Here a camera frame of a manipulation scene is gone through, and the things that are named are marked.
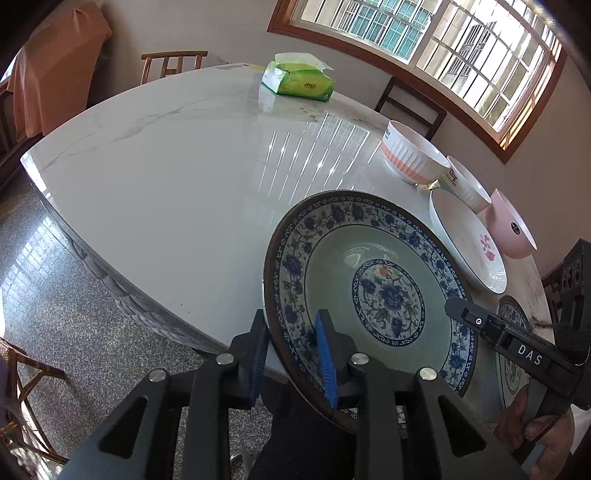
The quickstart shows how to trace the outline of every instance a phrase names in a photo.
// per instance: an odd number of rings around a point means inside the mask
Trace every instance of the blue and white porcelain plate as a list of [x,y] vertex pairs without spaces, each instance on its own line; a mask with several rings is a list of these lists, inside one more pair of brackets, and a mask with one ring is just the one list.
[[275,350],[302,395],[355,429],[354,412],[324,398],[314,318],[328,309],[338,332],[386,366],[435,368],[459,394],[472,376],[476,338],[445,315],[469,299],[437,237],[405,210],[373,195],[325,192],[291,209],[267,250],[265,314]]
[[[527,315],[517,300],[510,295],[501,298],[498,316],[512,321],[527,332],[531,332],[531,325]],[[507,408],[513,402],[517,392],[528,383],[529,377],[521,367],[498,353],[496,353],[496,376],[499,382],[501,406]]]

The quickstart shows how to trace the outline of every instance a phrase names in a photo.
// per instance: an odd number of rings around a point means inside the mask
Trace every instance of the plate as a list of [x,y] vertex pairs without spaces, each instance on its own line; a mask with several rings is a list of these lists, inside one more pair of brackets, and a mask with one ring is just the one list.
[[486,227],[470,207],[444,189],[429,197],[433,231],[451,252],[472,286],[501,294],[507,288],[505,264]]
[[[527,332],[531,332],[531,325],[527,315],[512,296],[505,295],[499,302],[498,316],[510,320]],[[501,407],[507,408],[513,402],[517,392],[527,384],[529,376],[525,371],[504,356],[496,354],[496,378],[499,382]]]
[[313,321],[326,308],[361,351],[390,368],[433,367],[463,394],[476,338],[444,311],[449,297],[470,299],[458,271],[437,237],[390,202],[341,191],[300,202],[271,238],[263,282],[271,340],[295,387],[355,431],[355,412],[324,397]]

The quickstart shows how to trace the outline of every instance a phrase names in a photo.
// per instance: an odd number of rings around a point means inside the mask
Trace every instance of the pink flower design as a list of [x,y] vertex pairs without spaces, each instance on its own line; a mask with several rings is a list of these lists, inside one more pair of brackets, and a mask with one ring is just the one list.
[[492,249],[491,237],[489,237],[488,235],[481,235],[480,242],[482,244],[482,251],[484,252],[486,258],[488,259],[489,262],[492,262],[495,259],[496,255],[491,251],[491,249]]

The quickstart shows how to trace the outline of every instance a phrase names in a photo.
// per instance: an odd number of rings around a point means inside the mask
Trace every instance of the floor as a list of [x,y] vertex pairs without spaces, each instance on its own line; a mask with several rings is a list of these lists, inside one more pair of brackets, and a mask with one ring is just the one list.
[[[0,336],[69,376],[71,384],[45,378],[30,395],[47,436],[66,457],[147,372],[161,367],[173,374],[203,362],[120,313],[69,248],[26,174],[19,174],[0,192]],[[256,456],[271,419],[262,404],[231,411],[230,448],[244,445]]]

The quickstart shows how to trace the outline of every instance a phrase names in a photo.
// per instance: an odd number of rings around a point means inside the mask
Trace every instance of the window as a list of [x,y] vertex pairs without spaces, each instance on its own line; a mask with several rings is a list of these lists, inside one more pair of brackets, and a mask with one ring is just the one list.
[[333,25],[409,60],[431,17],[417,5],[409,0],[348,0],[335,11]]
[[[486,46],[486,42],[491,36],[490,29],[494,27],[496,22],[491,22],[487,25],[487,30],[484,26],[477,24],[470,27],[470,33],[467,39],[465,39],[461,48],[457,51],[458,55],[463,59],[468,59],[468,62],[474,63],[478,58],[478,55],[482,52]],[[455,57],[453,59],[452,66],[449,68],[448,74],[457,75],[458,72],[463,77],[467,77],[470,73],[470,67],[466,65],[460,58]]]
[[269,31],[412,83],[502,159],[539,116],[564,64],[556,36],[521,0],[278,1]]

